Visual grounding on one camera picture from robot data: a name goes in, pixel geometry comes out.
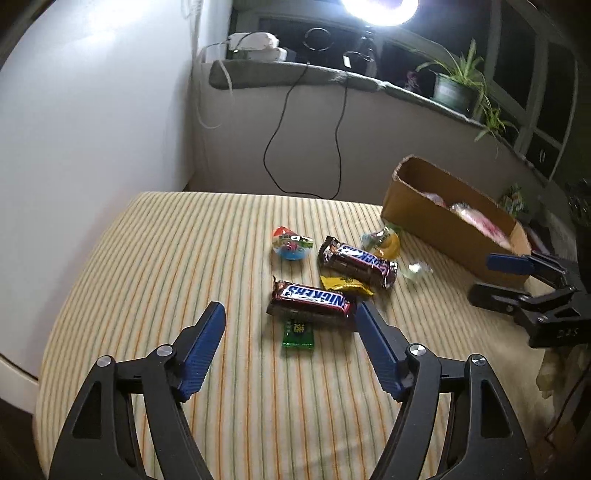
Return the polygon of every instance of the blue gripper pad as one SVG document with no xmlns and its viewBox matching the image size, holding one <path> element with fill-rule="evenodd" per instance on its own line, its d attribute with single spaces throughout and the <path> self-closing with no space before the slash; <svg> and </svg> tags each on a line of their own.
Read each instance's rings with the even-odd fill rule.
<svg viewBox="0 0 591 480">
<path fill-rule="evenodd" d="M 374 317 L 363 304 L 360 304 L 357 309 L 355 324 L 379 384 L 386 393 L 392 395 L 394 400 L 400 400 L 404 393 L 404 387 L 398 374 L 398 362 Z"/>
<path fill-rule="evenodd" d="M 218 304 L 209 318 L 200 319 L 199 322 L 201 321 L 205 321 L 206 324 L 195 340 L 183 366 L 181 384 L 178 389 L 183 402 L 201 390 L 205 375 L 226 329 L 226 312 L 223 306 Z"/>
<path fill-rule="evenodd" d="M 490 254 L 486 259 L 489 270 L 515 275 L 531 275 L 535 272 L 534 264 L 527 257 L 514 255 Z"/>
</svg>

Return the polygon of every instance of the bed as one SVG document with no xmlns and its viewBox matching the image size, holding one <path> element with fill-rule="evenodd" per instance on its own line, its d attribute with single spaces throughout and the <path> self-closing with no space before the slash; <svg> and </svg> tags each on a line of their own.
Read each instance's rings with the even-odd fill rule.
<svg viewBox="0 0 591 480">
<path fill-rule="evenodd" d="M 217 300 L 226 307 L 226 333 L 201 392 L 184 405 L 214 478 L 369 478 L 399 405 L 380 388 L 359 336 L 319 330 L 312 352 L 285 351 L 282 324 L 265 310 L 273 276 L 320 286 L 314 255 L 287 262 L 272 253 L 276 227 L 311 236 L 318 246 L 329 234 L 359 245 L 363 233 L 381 228 L 380 211 L 281 196 L 139 195 L 96 245 L 47 344 L 34 419 L 44 471 L 99 356 L 145 356 Z M 410 234 L 401 243 L 402 262 L 424 261 L 434 274 L 418 286 L 399 276 L 392 291 L 374 297 L 378 310 L 410 342 L 439 356 L 485 355 L 533 444 L 553 413 L 535 384 L 544 352 L 530 349 L 509 317 L 469 305 L 475 278 L 463 267 Z M 134 408 L 146 472 L 162 478 L 141 395 Z M 448 408 L 441 395 L 423 478 L 436 472 Z"/>
</svg>

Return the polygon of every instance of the metal screw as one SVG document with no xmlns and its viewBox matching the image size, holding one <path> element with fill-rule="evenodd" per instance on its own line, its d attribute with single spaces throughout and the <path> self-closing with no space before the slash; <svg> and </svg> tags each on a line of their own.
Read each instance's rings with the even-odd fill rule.
<svg viewBox="0 0 591 480">
<path fill-rule="evenodd" d="M 408 347 L 408 349 L 415 356 L 423 356 L 425 353 L 427 353 L 427 349 L 420 343 L 414 343 Z"/>
<path fill-rule="evenodd" d="M 111 358 L 109 355 L 103 355 L 96 361 L 97 367 L 106 367 L 111 363 Z"/>
<path fill-rule="evenodd" d="M 482 355 L 472 355 L 472 363 L 474 365 L 478 365 L 479 367 L 482 367 L 483 365 L 486 365 L 486 358 L 484 358 Z"/>
<path fill-rule="evenodd" d="M 170 345 L 160 345 L 156 350 L 158 356 L 169 356 L 171 353 L 173 353 L 173 348 Z"/>
</svg>

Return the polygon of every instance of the black cable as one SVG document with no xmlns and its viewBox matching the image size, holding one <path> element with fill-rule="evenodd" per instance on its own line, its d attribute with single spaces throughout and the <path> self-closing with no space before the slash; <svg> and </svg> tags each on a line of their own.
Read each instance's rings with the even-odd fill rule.
<svg viewBox="0 0 591 480">
<path fill-rule="evenodd" d="M 287 95 L 285 96 L 285 101 L 283 103 L 283 110 L 281 111 L 281 116 L 279 118 L 279 123 L 277 124 L 277 128 L 275 129 L 275 131 L 271 135 L 271 138 L 269 139 L 269 143 L 265 147 L 265 152 L 262 155 L 262 164 L 265 167 L 265 170 L 269 174 L 269 176 L 270 176 L 271 180 L 273 181 L 273 183 L 275 184 L 275 186 L 278 189 L 280 189 L 283 193 L 285 193 L 287 195 L 308 195 L 308 196 L 315 197 L 315 198 L 318 198 L 318 199 L 321 199 L 321 200 L 334 200 L 337 197 L 337 195 L 340 193 L 340 187 L 341 187 L 341 182 L 342 182 L 342 177 L 343 177 L 343 158 L 342 158 L 342 156 L 340 154 L 339 128 L 340 128 L 340 124 L 343 122 L 343 117 L 345 116 L 345 109 L 347 108 L 347 96 L 348 96 L 348 93 L 349 93 L 349 74 L 347 72 L 345 72 L 345 94 L 343 95 L 343 109 L 341 110 L 339 121 L 337 122 L 336 128 L 335 128 L 336 151 L 339 154 L 339 185 L 337 187 L 336 193 L 332 197 L 330 197 L 328 199 L 325 199 L 324 197 L 322 197 L 320 195 L 316 195 L 315 193 L 288 192 L 287 190 L 284 190 L 284 189 L 282 189 L 280 187 L 280 185 L 277 183 L 275 177 L 273 177 L 273 175 L 269 171 L 269 168 L 267 167 L 267 152 L 269 151 L 269 147 L 271 146 L 271 144 L 272 144 L 275 136 L 277 135 L 277 132 L 281 128 L 281 124 L 283 123 L 283 117 L 285 116 L 285 110 L 287 109 L 287 101 L 290 98 L 291 92 L 293 91 L 294 88 L 296 88 L 296 86 L 302 80 L 302 78 L 304 77 L 304 75 L 308 71 L 308 68 L 309 67 L 310 67 L 310 64 L 309 63 L 306 64 L 306 68 L 304 69 L 304 71 L 302 72 L 302 74 L 298 77 L 298 79 L 294 82 L 294 84 L 291 86 L 291 88 L 287 92 Z"/>
<path fill-rule="evenodd" d="M 565 401 L 564 401 L 564 403 L 562 405 L 562 408 L 560 409 L 560 412 L 559 412 L 558 416 L 556 417 L 556 421 L 554 422 L 554 425 L 552 425 L 552 427 L 550 428 L 550 430 L 548 430 L 548 433 L 546 433 L 546 435 L 544 435 L 544 440 L 546 442 L 548 442 L 548 444 L 554 450 L 557 450 L 557 448 L 556 448 L 556 445 L 554 445 L 554 443 L 550 440 L 550 435 L 552 435 L 554 433 L 554 431 L 556 430 L 556 428 L 558 428 L 558 424 L 560 423 L 560 420 L 562 419 L 562 416 L 564 415 L 564 412 L 566 411 L 566 407 L 569 405 L 570 399 L 572 398 L 572 396 L 574 395 L 574 393 L 577 391 L 577 389 L 578 389 L 579 385 L 581 384 L 581 382 L 587 376 L 587 373 L 589 373 L 589 369 L 591 369 L 591 361 L 589 361 L 589 363 L 587 364 L 587 366 L 583 370 L 583 373 L 581 373 L 581 376 L 575 382 L 573 388 L 570 390 L 569 394 L 566 396 L 566 399 L 565 399 Z"/>
</svg>

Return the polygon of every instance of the white device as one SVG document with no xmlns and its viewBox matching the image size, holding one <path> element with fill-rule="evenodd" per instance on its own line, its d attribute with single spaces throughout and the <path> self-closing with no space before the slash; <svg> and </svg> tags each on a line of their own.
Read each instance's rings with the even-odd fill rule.
<svg viewBox="0 0 591 480">
<path fill-rule="evenodd" d="M 284 48 L 266 48 L 265 50 L 252 50 L 246 52 L 248 60 L 256 61 L 285 61 L 287 50 Z"/>
<path fill-rule="evenodd" d="M 279 46 L 279 38 L 267 32 L 233 33 L 228 40 L 229 50 L 269 50 Z"/>
</svg>

